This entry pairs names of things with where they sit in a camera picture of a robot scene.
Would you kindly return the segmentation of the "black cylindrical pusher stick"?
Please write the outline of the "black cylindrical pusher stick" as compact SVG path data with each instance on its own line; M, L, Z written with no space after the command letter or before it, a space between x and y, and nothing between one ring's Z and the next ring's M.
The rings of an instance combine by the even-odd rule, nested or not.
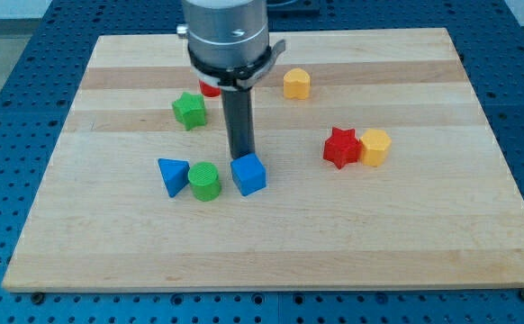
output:
M256 150L250 90L222 90L221 99L231 158L238 159L254 153Z

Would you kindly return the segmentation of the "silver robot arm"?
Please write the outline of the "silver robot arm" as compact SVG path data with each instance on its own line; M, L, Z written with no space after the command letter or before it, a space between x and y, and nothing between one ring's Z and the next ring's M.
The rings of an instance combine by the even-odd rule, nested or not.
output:
M200 81L221 90L230 155L255 151L250 91L270 60L267 2L183 0L185 36Z

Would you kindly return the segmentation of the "red block behind arm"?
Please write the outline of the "red block behind arm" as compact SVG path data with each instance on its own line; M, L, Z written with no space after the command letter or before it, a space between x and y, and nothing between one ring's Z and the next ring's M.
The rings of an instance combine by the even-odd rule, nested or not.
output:
M218 97L221 95L221 89L217 86L209 85L205 83L203 80L199 81L199 88L201 91L201 94L205 97Z

